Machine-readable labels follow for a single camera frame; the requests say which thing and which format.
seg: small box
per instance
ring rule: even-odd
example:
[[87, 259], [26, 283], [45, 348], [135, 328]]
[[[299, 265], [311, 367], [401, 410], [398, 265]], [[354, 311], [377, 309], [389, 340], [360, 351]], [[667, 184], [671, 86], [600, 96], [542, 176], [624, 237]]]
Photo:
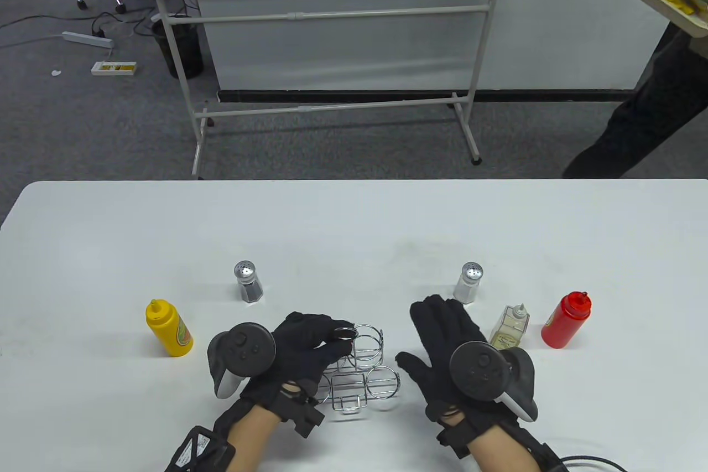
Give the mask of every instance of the small box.
[[112, 63], [99, 60], [91, 68], [92, 75], [133, 75], [137, 63]]

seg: mustard bottle cap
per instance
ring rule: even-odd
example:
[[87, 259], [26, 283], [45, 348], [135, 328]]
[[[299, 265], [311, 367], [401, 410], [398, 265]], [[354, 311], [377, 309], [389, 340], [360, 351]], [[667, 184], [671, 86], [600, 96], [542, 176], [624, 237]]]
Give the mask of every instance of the mustard bottle cap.
[[152, 299], [145, 308], [145, 318], [153, 325], [163, 325], [172, 318], [174, 308], [167, 300]]

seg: black pants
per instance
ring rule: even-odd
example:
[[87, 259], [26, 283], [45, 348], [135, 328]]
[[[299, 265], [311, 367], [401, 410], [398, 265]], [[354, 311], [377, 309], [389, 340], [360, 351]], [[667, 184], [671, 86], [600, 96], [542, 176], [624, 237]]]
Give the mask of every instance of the black pants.
[[619, 178], [708, 107], [708, 59], [689, 42], [678, 32], [647, 82], [616, 108], [605, 132], [569, 164], [564, 178]]

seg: person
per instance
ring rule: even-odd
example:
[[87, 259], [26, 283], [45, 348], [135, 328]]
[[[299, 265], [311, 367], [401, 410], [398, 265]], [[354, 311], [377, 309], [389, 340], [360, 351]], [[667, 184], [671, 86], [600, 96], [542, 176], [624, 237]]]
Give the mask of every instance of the person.
[[[430, 366], [405, 351], [398, 353], [396, 362], [420, 388], [427, 416], [436, 411], [433, 417], [444, 428], [438, 435], [441, 444], [454, 429], [458, 443], [453, 444], [463, 447], [453, 450], [460, 458], [471, 454], [482, 472], [540, 472], [531, 452], [509, 434], [510, 426], [518, 426], [510, 409], [467, 398], [452, 382], [448, 367], [453, 351], [467, 341], [486, 341], [462, 304], [432, 295], [413, 303], [410, 317]], [[227, 439], [236, 450], [227, 472], [255, 472], [258, 468], [268, 440], [284, 421], [271, 411], [275, 395], [305, 403], [308, 398], [303, 396], [303, 388], [319, 382], [327, 366], [351, 353], [351, 340], [337, 339], [335, 332], [341, 328], [353, 325], [326, 315], [295, 312], [272, 332], [276, 343], [273, 366], [252, 378], [237, 403], [214, 424], [215, 434]]]
[[708, 108], [708, 39], [692, 39], [671, 24], [666, 40], [647, 82], [616, 108], [604, 133], [563, 171], [564, 179], [620, 178]]

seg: red ketchup bottle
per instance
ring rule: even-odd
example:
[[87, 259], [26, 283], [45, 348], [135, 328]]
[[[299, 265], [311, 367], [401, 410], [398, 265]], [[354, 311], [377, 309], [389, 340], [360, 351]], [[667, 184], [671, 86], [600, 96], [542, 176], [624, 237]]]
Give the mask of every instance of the red ketchup bottle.
[[587, 318], [590, 317], [592, 301], [586, 292], [573, 292], [563, 297], [553, 315], [541, 329], [541, 337], [551, 348], [561, 349], [568, 345]]

